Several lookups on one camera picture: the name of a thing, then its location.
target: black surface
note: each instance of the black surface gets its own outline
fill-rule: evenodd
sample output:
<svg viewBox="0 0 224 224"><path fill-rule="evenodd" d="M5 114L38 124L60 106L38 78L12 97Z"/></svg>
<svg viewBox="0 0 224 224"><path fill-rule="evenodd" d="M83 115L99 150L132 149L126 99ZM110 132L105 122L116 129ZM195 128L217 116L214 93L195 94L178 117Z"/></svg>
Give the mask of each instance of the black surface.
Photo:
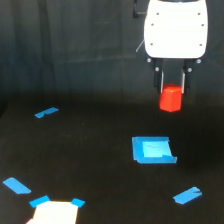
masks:
<svg viewBox="0 0 224 224"><path fill-rule="evenodd" d="M29 201L80 198L77 224L224 222L224 108L157 104L46 105L9 103L0 119L0 181L15 177L32 190L16 195L0 184L0 223L32 218ZM176 165L133 161L133 136L168 136ZM173 196L193 186L203 196L179 205Z"/></svg>

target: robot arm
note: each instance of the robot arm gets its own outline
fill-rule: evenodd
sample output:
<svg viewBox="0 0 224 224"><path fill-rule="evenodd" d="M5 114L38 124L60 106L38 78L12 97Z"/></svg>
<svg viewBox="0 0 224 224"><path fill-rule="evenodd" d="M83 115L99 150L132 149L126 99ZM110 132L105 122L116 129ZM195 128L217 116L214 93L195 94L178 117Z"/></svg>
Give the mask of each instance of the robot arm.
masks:
<svg viewBox="0 0 224 224"><path fill-rule="evenodd" d="M137 12L137 0L134 0L134 7L133 7L133 18L139 18L142 16L146 16L146 12Z"/></svg>

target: blue square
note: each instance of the blue square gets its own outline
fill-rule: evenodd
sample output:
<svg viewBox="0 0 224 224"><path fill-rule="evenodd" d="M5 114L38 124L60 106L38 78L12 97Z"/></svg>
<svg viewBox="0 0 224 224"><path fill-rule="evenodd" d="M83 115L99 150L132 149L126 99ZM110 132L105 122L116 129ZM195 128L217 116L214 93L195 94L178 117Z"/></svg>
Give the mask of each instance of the blue square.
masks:
<svg viewBox="0 0 224 224"><path fill-rule="evenodd" d="M168 137L133 137L134 160L141 164L176 163L177 158L172 156L168 142Z"/></svg>

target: blue paper piece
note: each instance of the blue paper piece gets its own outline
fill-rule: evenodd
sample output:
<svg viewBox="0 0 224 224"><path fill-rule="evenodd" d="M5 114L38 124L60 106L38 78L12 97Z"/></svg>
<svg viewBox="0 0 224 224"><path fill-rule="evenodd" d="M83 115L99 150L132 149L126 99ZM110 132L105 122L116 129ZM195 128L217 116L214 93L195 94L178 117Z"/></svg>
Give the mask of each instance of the blue paper piece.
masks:
<svg viewBox="0 0 224 224"><path fill-rule="evenodd" d="M202 195L202 193L197 187L192 187L191 189L184 191L183 193L178 194L177 196L175 196L173 198L176 203L183 205L201 195Z"/></svg>
<svg viewBox="0 0 224 224"><path fill-rule="evenodd" d="M77 205L79 208L81 208L85 204L85 201L82 201L80 199L74 198L71 203L73 205Z"/></svg>
<svg viewBox="0 0 224 224"><path fill-rule="evenodd" d="M36 116L37 118L42 118L45 114L52 114L52 113L54 113L54 112L56 112L56 111L58 111L58 109L55 108L55 107L52 107L52 108L50 108L50 109L47 109L47 110L44 110L44 111L42 111L42 112L40 112L40 113L35 114L35 116Z"/></svg>
<svg viewBox="0 0 224 224"><path fill-rule="evenodd" d="M164 142L142 142L144 157L172 156L170 146Z"/></svg>
<svg viewBox="0 0 224 224"><path fill-rule="evenodd" d="M21 184L13 177L10 177L7 180L3 181L3 184L13 190L16 194L29 194L31 192L29 188Z"/></svg>
<svg viewBox="0 0 224 224"><path fill-rule="evenodd" d="M47 201L50 201L50 198L46 195L46 196L44 196L44 197L35 199L34 201L31 201L31 202L30 202L30 205L31 205L33 208L36 208L38 205L43 204L44 202L47 202Z"/></svg>
<svg viewBox="0 0 224 224"><path fill-rule="evenodd" d="M161 151L160 151L159 153L154 152L155 157L145 157L144 150L143 150L144 142L147 142L147 143L150 142L154 145L156 144L156 142L166 142L167 144L165 144L165 146L166 146L165 149L161 150L161 151L163 151L163 153L167 154L167 155L161 155ZM177 157L172 156L168 142L169 142L168 137L133 137L132 144L133 144L134 160L136 160L138 163L141 163L141 164L176 163Z"/></svg>

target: red block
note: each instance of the red block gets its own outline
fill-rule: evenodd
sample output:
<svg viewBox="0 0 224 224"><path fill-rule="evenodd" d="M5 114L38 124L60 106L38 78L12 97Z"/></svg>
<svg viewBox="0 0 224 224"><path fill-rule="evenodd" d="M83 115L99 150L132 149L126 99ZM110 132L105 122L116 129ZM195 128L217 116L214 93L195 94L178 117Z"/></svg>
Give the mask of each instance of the red block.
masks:
<svg viewBox="0 0 224 224"><path fill-rule="evenodd" d="M161 110L174 112L181 109L182 87L175 84L165 84L160 94L159 107Z"/></svg>

